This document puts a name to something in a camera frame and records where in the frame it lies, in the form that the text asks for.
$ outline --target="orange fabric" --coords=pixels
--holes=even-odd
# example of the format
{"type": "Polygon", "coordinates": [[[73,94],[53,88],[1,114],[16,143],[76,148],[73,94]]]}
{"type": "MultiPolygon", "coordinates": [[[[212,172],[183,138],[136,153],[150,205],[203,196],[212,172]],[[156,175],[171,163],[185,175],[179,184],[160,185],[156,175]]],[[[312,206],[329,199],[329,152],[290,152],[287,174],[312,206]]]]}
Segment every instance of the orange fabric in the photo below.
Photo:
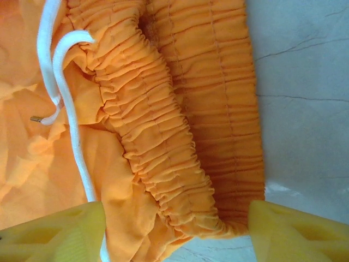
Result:
{"type": "MultiPolygon", "coordinates": [[[[86,201],[65,112],[29,120],[55,110],[35,54],[42,7],[14,1],[1,16],[0,228],[86,201]]],[[[96,40],[69,50],[64,73],[112,261],[247,233],[264,177],[245,19],[242,0],[62,3],[52,49],[74,29],[96,40]]]]}

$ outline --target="stitching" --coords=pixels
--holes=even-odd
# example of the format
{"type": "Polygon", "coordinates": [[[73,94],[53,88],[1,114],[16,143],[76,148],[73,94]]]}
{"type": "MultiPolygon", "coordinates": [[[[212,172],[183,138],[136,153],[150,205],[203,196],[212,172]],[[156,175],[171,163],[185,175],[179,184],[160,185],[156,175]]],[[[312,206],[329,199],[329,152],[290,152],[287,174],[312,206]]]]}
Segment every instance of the stitching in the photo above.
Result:
{"type": "Polygon", "coordinates": [[[155,21],[155,7],[154,7],[154,2],[152,0],[148,0],[149,5],[151,6],[152,13],[151,13],[151,26],[154,32],[152,32],[152,37],[155,40],[155,46],[159,46],[159,35],[158,35],[158,29],[156,26],[156,21],[155,21]]]}
{"type": "Polygon", "coordinates": [[[169,22],[171,25],[171,29],[170,29],[170,34],[171,34],[171,38],[172,38],[172,45],[173,45],[173,50],[174,50],[174,55],[176,56],[176,63],[177,63],[177,67],[180,68],[180,82],[182,83],[182,89],[184,91],[184,98],[183,98],[183,105],[184,105],[184,110],[185,110],[185,116],[188,120],[188,124],[189,123],[189,110],[188,110],[188,106],[187,106],[187,101],[188,101],[188,93],[186,91],[185,88],[185,84],[186,84],[186,80],[184,78],[184,73],[183,73],[183,67],[182,64],[179,62],[179,52],[178,49],[176,48],[176,39],[175,39],[175,35],[173,34],[173,29],[175,27],[173,20],[171,19],[171,3],[170,0],[167,0],[167,14],[169,17],[169,22]]]}
{"type": "MultiPolygon", "coordinates": [[[[216,35],[216,30],[214,28],[214,25],[213,25],[213,11],[212,11],[212,6],[213,6],[213,2],[212,0],[209,0],[209,13],[210,13],[210,19],[211,19],[211,27],[212,27],[212,32],[213,32],[213,35],[214,35],[214,44],[216,46],[216,52],[217,52],[217,57],[219,59],[219,67],[220,67],[220,71],[221,71],[221,75],[222,75],[222,78],[223,78],[223,86],[224,86],[224,94],[225,94],[225,100],[226,100],[226,104],[225,104],[225,108],[226,108],[226,112],[227,112],[227,118],[228,118],[228,123],[229,123],[229,127],[230,127],[230,130],[231,130],[231,138],[232,138],[232,148],[234,150],[235,148],[235,139],[234,139],[234,130],[233,130],[233,126],[232,126],[232,123],[231,123],[231,120],[230,120],[230,116],[229,116],[229,105],[228,105],[228,95],[227,95],[227,83],[226,83],[226,76],[225,76],[225,73],[224,73],[224,70],[223,70],[223,65],[222,65],[222,56],[220,54],[220,48],[219,48],[219,43],[217,41],[217,35],[216,35]]],[[[235,184],[236,184],[236,188],[237,188],[237,180],[236,180],[236,173],[237,173],[237,160],[236,160],[236,156],[234,154],[233,156],[233,159],[234,159],[234,181],[235,181],[235,184]]]]}
{"type": "Polygon", "coordinates": [[[82,16],[83,11],[81,10],[81,0],[79,0],[79,6],[77,7],[77,9],[78,9],[79,12],[80,12],[79,17],[81,18],[82,22],[85,22],[85,19],[84,19],[83,16],[82,16]]]}
{"type": "MultiPolygon", "coordinates": [[[[127,60],[126,55],[124,54],[123,50],[122,50],[120,47],[121,47],[121,45],[116,45],[116,48],[120,50],[121,56],[122,56],[125,60],[127,60]]],[[[124,118],[122,117],[122,109],[121,109],[120,105],[117,103],[117,102],[119,101],[117,92],[115,92],[115,96],[116,96],[116,99],[115,99],[115,100],[116,100],[116,105],[117,105],[118,108],[120,109],[120,119],[121,119],[122,123],[124,124],[124,126],[127,127],[128,133],[129,133],[131,129],[130,129],[130,127],[129,127],[129,124],[125,123],[124,118]]],[[[135,142],[134,142],[134,141],[130,141],[130,143],[133,145],[133,148],[136,150],[136,144],[135,144],[135,142]]],[[[140,160],[140,158],[137,157],[137,160],[138,160],[138,166],[141,166],[141,160],[140,160]]]]}
{"type": "MultiPolygon", "coordinates": [[[[177,66],[180,68],[180,81],[182,83],[182,89],[184,91],[184,99],[183,99],[183,105],[184,105],[184,109],[185,109],[185,114],[187,115],[186,117],[186,120],[188,122],[188,125],[189,124],[189,119],[188,119],[188,107],[186,105],[186,101],[187,101],[187,93],[186,93],[186,89],[185,89],[185,79],[184,79],[184,74],[183,74],[183,67],[181,65],[181,63],[179,62],[179,57],[178,57],[178,50],[176,48],[176,40],[175,40],[175,35],[173,34],[173,28],[175,27],[174,24],[173,24],[173,21],[171,19],[171,3],[170,3],[170,0],[167,0],[167,14],[168,14],[168,19],[169,19],[169,22],[170,22],[170,25],[171,25],[171,29],[170,29],[170,34],[171,34],[171,38],[172,38],[172,44],[173,44],[173,49],[174,49],[174,54],[176,55],[176,62],[177,62],[177,66]]],[[[192,207],[193,207],[193,204],[190,200],[190,197],[189,197],[189,194],[187,191],[184,190],[184,186],[182,184],[180,184],[180,187],[182,188],[182,191],[183,193],[186,194],[186,198],[188,200],[188,203],[189,203],[189,210],[190,210],[190,213],[193,213],[192,211],[192,207]]],[[[193,216],[193,221],[197,221],[197,218],[196,216],[193,216]]]]}
{"type": "MultiPolygon", "coordinates": [[[[128,56],[125,55],[124,51],[120,48],[120,46],[118,46],[117,48],[120,50],[120,54],[122,55],[122,57],[123,57],[126,61],[128,61],[128,56]]],[[[137,71],[138,71],[138,78],[141,79],[141,81],[142,81],[142,83],[143,83],[143,86],[144,86],[144,92],[142,93],[142,95],[145,95],[145,96],[146,96],[146,98],[147,98],[147,105],[148,105],[148,107],[149,107],[149,110],[150,110],[151,114],[154,115],[154,114],[155,114],[155,111],[152,109],[152,106],[151,106],[151,104],[150,104],[150,99],[149,99],[149,96],[148,96],[149,90],[147,90],[147,83],[146,83],[144,77],[142,76],[142,72],[140,72],[140,69],[139,69],[139,68],[137,69],[137,71]]],[[[170,157],[170,155],[169,155],[169,150],[168,150],[167,141],[164,139],[164,135],[163,135],[162,131],[160,130],[160,126],[159,126],[159,124],[157,123],[157,121],[156,121],[155,119],[152,119],[152,120],[153,120],[153,122],[155,123],[156,127],[158,128],[159,134],[161,135],[161,139],[162,139],[162,141],[163,141],[163,143],[164,143],[164,146],[165,146],[165,154],[167,155],[167,158],[169,159],[169,162],[170,162],[170,163],[169,163],[169,168],[171,168],[171,167],[173,167],[174,165],[173,165],[173,161],[172,161],[172,159],[171,159],[171,157],[170,157]]],[[[132,141],[131,143],[133,144],[134,148],[136,148],[135,142],[132,141]]],[[[139,166],[142,166],[142,165],[140,164],[140,162],[141,162],[141,160],[140,160],[140,158],[138,157],[138,164],[139,164],[139,166]]],[[[156,191],[155,193],[158,194],[157,187],[154,186],[154,185],[155,185],[155,183],[152,183],[153,189],[155,189],[155,191],[156,191]]]]}

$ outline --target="yellow plastic object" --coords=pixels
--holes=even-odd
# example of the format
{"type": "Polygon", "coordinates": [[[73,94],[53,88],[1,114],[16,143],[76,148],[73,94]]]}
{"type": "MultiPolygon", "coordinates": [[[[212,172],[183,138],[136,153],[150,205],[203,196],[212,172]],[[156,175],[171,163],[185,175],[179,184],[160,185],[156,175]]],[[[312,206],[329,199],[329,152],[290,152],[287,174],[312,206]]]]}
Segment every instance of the yellow plastic object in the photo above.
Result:
{"type": "Polygon", "coordinates": [[[349,262],[349,225],[266,201],[248,225],[258,262],[349,262]]]}
{"type": "Polygon", "coordinates": [[[105,232],[101,202],[0,231],[0,262],[97,262],[105,232]]]}

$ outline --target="drawstring tip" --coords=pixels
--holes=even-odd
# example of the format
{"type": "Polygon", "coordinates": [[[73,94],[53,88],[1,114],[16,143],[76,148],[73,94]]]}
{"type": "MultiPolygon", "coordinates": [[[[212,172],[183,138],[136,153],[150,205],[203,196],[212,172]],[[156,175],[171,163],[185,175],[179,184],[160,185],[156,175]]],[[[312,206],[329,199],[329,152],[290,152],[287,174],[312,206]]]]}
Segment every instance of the drawstring tip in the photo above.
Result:
{"type": "Polygon", "coordinates": [[[39,122],[39,123],[41,123],[43,119],[44,119],[43,117],[38,117],[38,116],[31,117],[31,121],[39,122]]]}

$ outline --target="gathered fabric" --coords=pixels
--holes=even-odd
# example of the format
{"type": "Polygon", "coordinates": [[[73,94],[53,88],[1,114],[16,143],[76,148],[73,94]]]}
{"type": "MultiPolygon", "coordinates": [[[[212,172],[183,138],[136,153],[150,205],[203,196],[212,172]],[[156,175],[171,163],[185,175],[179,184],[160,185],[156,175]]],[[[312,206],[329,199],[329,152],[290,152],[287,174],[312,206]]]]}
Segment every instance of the gathered fabric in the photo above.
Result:
{"type": "MultiPolygon", "coordinates": [[[[87,200],[65,108],[51,126],[30,121],[55,112],[35,54],[44,1],[1,5],[6,228],[87,200]]],[[[247,234],[264,176],[244,1],[62,1],[51,50],[74,30],[95,40],[73,46],[63,68],[111,261],[162,261],[196,236],[247,234]]]]}

